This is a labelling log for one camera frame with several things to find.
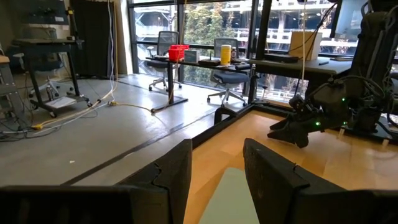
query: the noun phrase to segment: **monitor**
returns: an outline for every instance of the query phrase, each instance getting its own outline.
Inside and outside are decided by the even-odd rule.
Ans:
[[[331,38],[357,39],[361,32],[361,8],[368,0],[338,0],[330,32]]]
[[[64,0],[8,0],[23,24],[69,25]]]

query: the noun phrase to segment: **gray floor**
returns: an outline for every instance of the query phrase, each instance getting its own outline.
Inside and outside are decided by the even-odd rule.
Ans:
[[[166,103],[168,97],[163,88],[153,92],[147,90],[153,79],[145,75],[122,78],[123,83],[118,83],[114,93],[116,101],[146,108]],[[79,86],[92,101],[110,89],[107,80],[79,80]],[[97,110],[96,118],[78,119],[48,136],[0,142],[0,185],[62,184],[136,146],[145,146],[77,183],[115,184],[162,156],[183,139],[192,138],[209,128],[213,124],[213,112],[221,103],[218,97],[212,99],[212,104],[206,102],[207,95],[214,92],[190,85],[184,85],[182,89],[176,86],[175,95],[189,101],[155,116],[131,106],[104,106]],[[240,101],[230,99],[227,107],[239,110],[243,106]],[[85,103],[79,103],[68,107],[60,116],[84,108]],[[35,124],[47,119],[50,117],[46,111],[34,112]]]

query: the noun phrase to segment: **wooden floor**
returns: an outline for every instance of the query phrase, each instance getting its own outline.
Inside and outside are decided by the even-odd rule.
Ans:
[[[292,162],[345,189],[398,189],[398,147],[381,150],[375,142],[337,132],[311,133],[310,144],[294,145],[267,138],[280,117],[252,111],[193,152],[192,181],[185,223],[198,223],[227,167],[244,169],[243,142],[253,138]]]

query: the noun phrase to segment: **standing desk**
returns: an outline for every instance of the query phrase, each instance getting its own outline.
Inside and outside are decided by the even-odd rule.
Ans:
[[[29,123],[24,114],[22,100],[9,68],[8,57],[0,55],[0,112],[13,111],[21,129],[28,127]]]
[[[208,58],[206,56],[201,56],[200,59]],[[176,64],[177,62],[171,61],[169,59],[164,59],[164,58],[152,58],[152,57],[147,57],[147,60],[156,60],[160,62],[167,62],[167,81],[168,81],[168,86],[173,86],[173,64]],[[189,66],[195,66],[195,67],[200,67],[200,68],[209,68],[213,70],[219,70],[219,71],[224,71],[224,72],[233,72],[233,73],[241,73],[241,74],[250,74],[250,69],[246,70],[237,70],[235,69],[235,66],[230,66],[230,67],[217,67],[217,66],[211,66],[211,65],[201,65],[196,62],[184,62],[180,61],[178,62],[179,65],[189,65]],[[180,100],[175,101],[174,100],[174,91],[170,91],[169,87],[169,102],[166,105],[162,105],[156,108],[153,108],[151,111],[156,112],[157,110],[161,110],[163,108],[167,108],[169,106],[177,105],[179,103],[184,103],[188,101],[186,98],[182,98]]]
[[[319,65],[320,62],[329,61],[326,65]],[[249,102],[253,102],[256,98],[256,73],[268,73],[273,75],[279,75],[289,78],[301,78],[303,62],[299,60],[296,63],[282,63],[272,62],[268,60],[256,60],[251,59],[249,63],[254,65],[251,70],[250,79],[250,91],[249,91]],[[308,88],[306,91],[310,93],[319,85],[325,83],[331,77],[340,77],[351,68],[352,62],[338,62],[330,60],[326,57],[318,57],[316,60],[305,62],[305,74],[304,79],[308,80]]]
[[[43,54],[51,54],[51,53],[62,53],[66,52],[68,55],[69,66],[70,66],[70,75],[72,76],[73,88],[75,90],[74,93],[67,93],[69,98],[73,98],[76,102],[85,101],[87,106],[92,106],[90,100],[87,97],[84,97],[80,94],[79,86],[77,84],[77,78],[75,73],[75,67],[73,66],[72,56],[70,51],[72,46],[80,45],[82,40],[68,40],[68,39],[16,39],[13,41],[13,44],[19,46],[21,48],[22,53],[24,54],[24,64],[26,69],[30,74],[30,78],[32,79],[33,88],[35,90],[37,101],[31,100],[30,102],[36,108],[43,108],[50,112],[52,117],[56,117],[55,108],[46,105],[46,101],[42,99],[40,94],[39,85],[37,84],[37,80],[35,77],[34,69],[32,68],[31,60],[34,57],[41,56]]]

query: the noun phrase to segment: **chair wheel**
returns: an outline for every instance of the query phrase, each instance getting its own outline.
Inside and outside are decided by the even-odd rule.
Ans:
[[[57,115],[56,113],[54,113],[54,112],[50,112],[50,116],[51,116],[52,118],[56,118],[58,115]]]

